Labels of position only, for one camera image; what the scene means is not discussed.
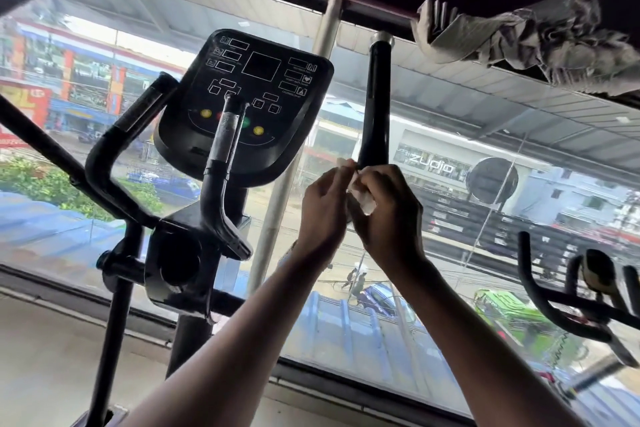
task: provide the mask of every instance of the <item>black circular sign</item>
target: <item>black circular sign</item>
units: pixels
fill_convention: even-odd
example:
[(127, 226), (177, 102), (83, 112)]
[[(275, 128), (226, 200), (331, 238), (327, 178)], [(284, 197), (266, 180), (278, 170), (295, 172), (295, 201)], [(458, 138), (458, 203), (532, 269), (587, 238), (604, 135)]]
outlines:
[(487, 157), (467, 173), (465, 184), (478, 201), (485, 204), (502, 204), (513, 196), (518, 187), (518, 170), (505, 158)]

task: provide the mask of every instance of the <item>person's left hand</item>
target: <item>person's left hand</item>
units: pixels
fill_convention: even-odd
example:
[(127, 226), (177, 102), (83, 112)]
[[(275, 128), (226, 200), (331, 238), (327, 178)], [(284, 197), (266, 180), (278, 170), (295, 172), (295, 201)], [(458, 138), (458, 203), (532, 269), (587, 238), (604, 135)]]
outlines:
[(356, 169), (346, 165), (325, 172), (310, 185), (302, 199), (302, 222), (295, 255), (312, 255), (326, 265), (340, 246), (347, 229), (347, 187)]

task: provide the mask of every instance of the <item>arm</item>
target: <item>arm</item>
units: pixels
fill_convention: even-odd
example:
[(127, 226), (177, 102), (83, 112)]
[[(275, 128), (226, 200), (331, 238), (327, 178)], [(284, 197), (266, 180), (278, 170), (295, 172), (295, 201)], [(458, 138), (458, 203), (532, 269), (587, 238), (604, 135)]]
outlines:
[(422, 206), (395, 165), (358, 178), (376, 201), (364, 216), (349, 211), (365, 249), (412, 305), (447, 360), (480, 427), (582, 427), (535, 375), (440, 276), (424, 256)]
[(344, 237), (351, 164), (332, 169), (307, 189), (300, 235), (289, 258), (122, 427), (251, 424), (284, 342)]

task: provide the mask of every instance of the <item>hand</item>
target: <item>hand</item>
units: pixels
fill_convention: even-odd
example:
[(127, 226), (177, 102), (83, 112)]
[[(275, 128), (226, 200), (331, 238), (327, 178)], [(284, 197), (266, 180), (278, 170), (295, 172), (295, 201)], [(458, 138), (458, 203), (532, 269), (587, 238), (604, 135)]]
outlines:
[(366, 167), (354, 183), (371, 193), (376, 208), (366, 216), (353, 198), (348, 209), (365, 250), (387, 275), (399, 266), (426, 262), (422, 247), (422, 205), (396, 165)]
[(324, 265), (333, 258), (347, 230), (347, 187), (356, 164), (334, 167), (307, 188), (302, 199), (302, 221), (293, 253), (314, 255)]

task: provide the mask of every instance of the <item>forearm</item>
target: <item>forearm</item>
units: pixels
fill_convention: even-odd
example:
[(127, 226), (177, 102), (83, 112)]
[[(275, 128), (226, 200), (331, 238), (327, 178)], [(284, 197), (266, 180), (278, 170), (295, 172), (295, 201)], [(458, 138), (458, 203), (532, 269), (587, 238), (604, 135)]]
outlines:
[(447, 360), (480, 427), (582, 426), (430, 263), (391, 280)]
[(294, 251), (123, 427), (248, 426), (322, 267)]

